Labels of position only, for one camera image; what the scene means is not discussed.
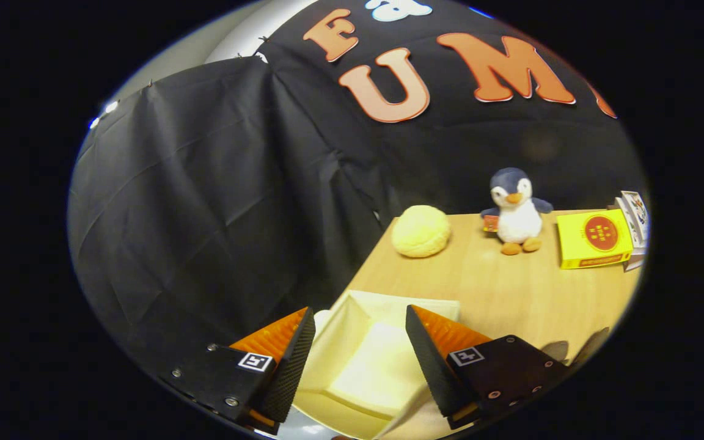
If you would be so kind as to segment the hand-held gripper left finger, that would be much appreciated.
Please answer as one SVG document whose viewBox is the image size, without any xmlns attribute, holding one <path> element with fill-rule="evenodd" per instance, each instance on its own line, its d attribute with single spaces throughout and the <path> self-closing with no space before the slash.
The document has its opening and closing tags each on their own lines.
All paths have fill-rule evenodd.
<svg viewBox="0 0 704 440">
<path fill-rule="evenodd" d="M 292 407 L 315 330 L 314 310 L 303 307 L 231 345 L 196 347 L 158 378 L 213 417 L 276 435 Z"/>
</svg>

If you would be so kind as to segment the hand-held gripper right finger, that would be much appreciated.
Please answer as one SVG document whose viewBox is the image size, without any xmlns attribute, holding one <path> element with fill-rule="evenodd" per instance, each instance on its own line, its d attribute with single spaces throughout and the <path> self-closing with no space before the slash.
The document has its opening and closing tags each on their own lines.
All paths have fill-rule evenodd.
<svg viewBox="0 0 704 440">
<path fill-rule="evenodd" d="M 500 420 L 570 373 L 522 338 L 490 338 L 414 304 L 407 306 L 405 329 L 428 390 L 453 429 Z"/>
</svg>

